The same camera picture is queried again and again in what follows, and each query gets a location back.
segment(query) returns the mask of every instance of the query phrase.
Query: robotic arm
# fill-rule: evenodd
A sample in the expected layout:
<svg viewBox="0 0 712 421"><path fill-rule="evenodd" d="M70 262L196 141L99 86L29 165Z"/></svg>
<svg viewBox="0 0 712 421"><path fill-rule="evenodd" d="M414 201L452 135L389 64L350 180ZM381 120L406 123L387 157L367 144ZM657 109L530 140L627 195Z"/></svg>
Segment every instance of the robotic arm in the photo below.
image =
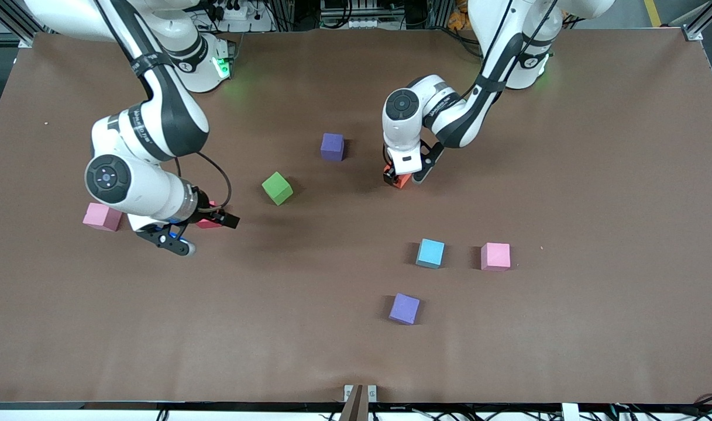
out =
<svg viewBox="0 0 712 421"><path fill-rule="evenodd" d="M414 183L422 183L445 147L464 147L476 138L505 87L527 88L543 74L548 51L561 29L558 5L591 19L613 2L508 0L504 4L469 0L468 15L484 55L478 77L462 96L438 75L421 77L388 96L382 110L384 143L390 158L385 181L395 185L399 175L412 173ZM438 139L433 147L420 138L421 127L429 128Z"/></svg>
<svg viewBox="0 0 712 421"><path fill-rule="evenodd" d="M87 2L128 57L148 97L93 125L93 159L85 171L88 192L128 213L140 237L178 255L191 255L194 245L181 237L188 224L208 219L236 227L239 221L221 207L211 207L198 187L160 168L161 162L199 152L208 139L208 120L131 2ZM179 231L172 232L172 226Z"/></svg>

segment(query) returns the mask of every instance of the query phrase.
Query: metal frame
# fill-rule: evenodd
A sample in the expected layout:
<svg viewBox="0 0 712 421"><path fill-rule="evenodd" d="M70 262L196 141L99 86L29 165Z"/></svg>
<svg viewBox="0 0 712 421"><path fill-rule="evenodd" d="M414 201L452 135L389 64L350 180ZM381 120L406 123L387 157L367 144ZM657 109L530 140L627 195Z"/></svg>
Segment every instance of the metal frame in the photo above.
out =
<svg viewBox="0 0 712 421"><path fill-rule="evenodd" d="M449 16L455 10L455 0L429 0L429 2L432 4L428 12L428 21L426 21L427 27L446 27Z"/></svg>
<svg viewBox="0 0 712 421"><path fill-rule="evenodd" d="M699 12L693 21L682 26L684 37L687 41L703 40L704 37L701 36L701 31L710 23L712 23L712 1L707 3L704 10Z"/></svg>
<svg viewBox="0 0 712 421"><path fill-rule="evenodd" d="M278 32L290 32L294 30L294 0L270 0L270 7L273 12L282 19L282 22L274 22Z"/></svg>
<svg viewBox="0 0 712 421"><path fill-rule="evenodd" d="M36 32L45 32L36 19L14 0L0 0L0 23L19 39L19 46L30 47Z"/></svg>

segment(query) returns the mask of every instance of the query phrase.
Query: cable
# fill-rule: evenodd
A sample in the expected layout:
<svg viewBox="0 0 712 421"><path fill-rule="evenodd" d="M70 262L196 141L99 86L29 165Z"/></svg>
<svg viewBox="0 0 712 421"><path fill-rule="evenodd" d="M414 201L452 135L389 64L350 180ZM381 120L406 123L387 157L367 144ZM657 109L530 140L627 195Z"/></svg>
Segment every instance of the cable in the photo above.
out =
<svg viewBox="0 0 712 421"><path fill-rule="evenodd" d="M198 211L200 213L211 213L211 212L219 210L220 208L224 208L225 205L228 205L228 202L231 201L231 193L232 193L231 180L228 179L228 175L225 173L225 171L223 171L223 168L220 168L220 166L217 165L214 160L209 159L208 155L203 154L203 152L196 152L196 154L198 154L204 160L208 161L209 163L211 163L211 165L216 167L216 170L218 170L220 175L223 176L223 179L225 179L225 186L228 187L228 194L226 195L225 200L222 205L214 206L214 207L211 207L208 209L198 209Z"/></svg>
<svg viewBox="0 0 712 421"><path fill-rule="evenodd" d="M181 177L181 165L179 165L179 158L174 157L174 163L176 163L176 175Z"/></svg>
<svg viewBox="0 0 712 421"><path fill-rule="evenodd" d="M470 53L473 56L476 56L478 58L483 58L483 55L479 51L478 51L478 53L476 53L475 51L471 50L469 46L467 46L468 43L470 43L472 45L479 45L478 41L471 40L470 38L461 37L460 34L455 34L454 32L450 31L449 29L447 29L446 27L443 27L443 26L429 26L427 29L435 29L435 30L444 32L445 34L449 35L450 37L455 38L455 40L460 41L460 44L462 44L462 47L465 48L465 51L468 51L468 53Z"/></svg>
<svg viewBox="0 0 712 421"><path fill-rule="evenodd" d="M709 397L706 397L706 398L704 398L704 399L702 399L702 400L700 400L700 401L693 402L693 404L694 404L694 405L704 405L704 404L707 404L707 403L709 403L709 402L712 402L712 395L709 396Z"/></svg>
<svg viewBox="0 0 712 421"><path fill-rule="evenodd" d="M631 406L633 406L634 409L638 410L639 412L642 412L642 413L644 413L645 415L647 415L647 416L649 416L650 418L652 418L653 421L663 421L662 419L657 418L657 416L653 415L652 412L647 412L646 410L642 410L641 408L639 408L637 405L634 405L634 404L631 404Z"/></svg>
<svg viewBox="0 0 712 421"><path fill-rule="evenodd" d="M506 74L506 77L504 78L504 80L507 80L509 78L509 75L511 75L511 72L514 70L514 66L516 66L517 63L520 62L520 57L522 56L522 53L524 53L524 51L527 51L527 47L529 47L530 43L532 43L532 41L535 40L535 37L538 35L538 32L541 31L541 27L543 27L543 24L545 23L545 21L548 20L548 16L551 15L553 8L556 7L556 3L558 3L558 2L559 2L559 0L553 0L553 2L551 2L551 7L548 8L548 11L546 11L545 16L543 16L543 19L541 19L541 22L538 24L538 27L535 28L535 31L532 32L532 35L530 35L530 39L527 40L527 43L522 48L522 51L520 51L520 53L517 54L517 58L515 58L514 61L511 63L511 67L509 67L509 72Z"/></svg>
<svg viewBox="0 0 712 421"><path fill-rule="evenodd" d="M334 26L329 26L326 24L322 24L323 27L326 27L327 29L340 29L340 27L345 26L348 21L350 21L350 17L353 16L353 0L348 0L346 5L343 6L343 17L340 18L340 22L335 24Z"/></svg>
<svg viewBox="0 0 712 421"><path fill-rule="evenodd" d="M387 146L386 144L382 144L382 158L384 158L384 162L387 165L393 165L393 162L390 161L390 158L387 157Z"/></svg>
<svg viewBox="0 0 712 421"><path fill-rule="evenodd" d="M294 24L292 22L289 22L286 19L279 17L278 14L273 11L273 9L270 7L270 5L268 5L268 3L266 1L263 1L263 3L264 3L264 7L267 8L268 13L270 13L270 17L272 19L275 19L275 25L277 26L276 29L278 32L283 32L280 30L281 27L284 27L284 25L281 24L281 22L288 23L290 26L294 26Z"/></svg>
<svg viewBox="0 0 712 421"><path fill-rule="evenodd" d="M531 418L535 418L535 419L537 419L538 421L547 421L546 419L540 418L540 416L532 415L531 413L525 412L524 410L522 411L522 413L524 413L524 414L527 415L527 416L530 416Z"/></svg>

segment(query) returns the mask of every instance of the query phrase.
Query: brown table surface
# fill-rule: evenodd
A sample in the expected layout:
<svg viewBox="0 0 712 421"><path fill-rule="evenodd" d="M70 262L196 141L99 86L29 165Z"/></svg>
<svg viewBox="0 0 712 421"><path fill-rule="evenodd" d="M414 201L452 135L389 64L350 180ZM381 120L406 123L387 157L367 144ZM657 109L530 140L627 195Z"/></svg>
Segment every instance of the brown table surface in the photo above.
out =
<svg viewBox="0 0 712 421"><path fill-rule="evenodd" d="M571 31L538 83L420 187L383 184L380 112L479 65L439 32L245 37L196 98L238 230L179 258L81 224L93 122L144 93L114 44L42 35L0 103L0 400L692 402L712 392L712 77L679 30ZM322 160L323 132L347 159ZM198 157L184 176L222 199ZM276 207L274 171L296 194ZM442 268L414 265L423 237ZM513 270L478 247L512 245ZM414 327L386 319L401 292Z"/></svg>

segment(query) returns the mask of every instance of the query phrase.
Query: cube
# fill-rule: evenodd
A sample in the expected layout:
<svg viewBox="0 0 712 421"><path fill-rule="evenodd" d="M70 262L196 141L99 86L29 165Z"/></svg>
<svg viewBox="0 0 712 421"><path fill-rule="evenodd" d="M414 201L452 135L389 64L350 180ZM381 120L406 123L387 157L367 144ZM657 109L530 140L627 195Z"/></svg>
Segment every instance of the cube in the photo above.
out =
<svg viewBox="0 0 712 421"><path fill-rule="evenodd" d="M481 270L503 272L511 267L509 245L506 243L486 243L481 248Z"/></svg>
<svg viewBox="0 0 712 421"><path fill-rule="evenodd" d="M121 212L103 203L89 203L82 223L94 229L115 232L119 228Z"/></svg>
<svg viewBox="0 0 712 421"><path fill-rule="evenodd" d="M342 161L345 152L345 140L343 135L324 133L322 136L322 146L320 147L322 158L328 161Z"/></svg>
<svg viewBox="0 0 712 421"><path fill-rule="evenodd" d="M390 166L386 166L383 171L387 171ZM398 189L401 189L405 187L405 183L410 179L411 174L403 174L403 175L398 175L398 182L395 184L395 187Z"/></svg>
<svg viewBox="0 0 712 421"><path fill-rule="evenodd" d="M262 183L262 188L278 206L294 194L291 184L278 171Z"/></svg>
<svg viewBox="0 0 712 421"><path fill-rule="evenodd" d="M211 206L216 206L216 202L213 202L211 200ZM209 229L209 227L220 227L222 225L216 224L213 221L208 221L208 219L203 219L202 221L199 221L198 223L195 224L198 227L201 227L202 229Z"/></svg>
<svg viewBox="0 0 712 421"><path fill-rule="evenodd" d="M418 305L420 303L421 301L418 298L397 294L393 309L390 311L390 319L405 325L412 325L415 323L415 314L418 313Z"/></svg>
<svg viewBox="0 0 712 421"><path fill-rule="evenodd" d="M418 257L415 259L415 264L430 267L431 269L439 269L442 264L443 254L444 243L424 238L418 248Z"/></svg>

